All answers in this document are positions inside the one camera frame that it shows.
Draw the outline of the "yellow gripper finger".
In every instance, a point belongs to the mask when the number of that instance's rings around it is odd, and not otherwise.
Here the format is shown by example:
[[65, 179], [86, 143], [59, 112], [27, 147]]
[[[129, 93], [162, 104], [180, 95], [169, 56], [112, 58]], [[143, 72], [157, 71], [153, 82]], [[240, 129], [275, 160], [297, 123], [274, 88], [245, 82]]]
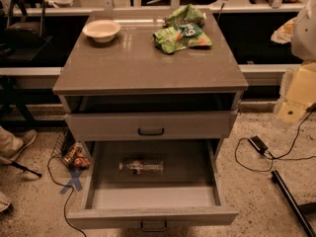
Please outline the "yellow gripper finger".
[[283, 74], [274, 114], [278, 125], [298, 122], [316, 103], [316, 63], [304, 62]]

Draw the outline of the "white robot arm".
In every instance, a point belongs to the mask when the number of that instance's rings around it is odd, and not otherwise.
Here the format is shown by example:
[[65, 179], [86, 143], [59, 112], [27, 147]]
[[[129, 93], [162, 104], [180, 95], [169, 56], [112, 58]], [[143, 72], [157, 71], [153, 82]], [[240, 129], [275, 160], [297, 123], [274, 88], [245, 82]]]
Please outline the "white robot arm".
[[316, 103], [316, 0], [309, 0], [295, 18], [273, 33], [271, 40], [289, 42], [292, 54], [302, 60], [300, 66], [284, 73], [274, 108], [276, 124], [290, 126]]

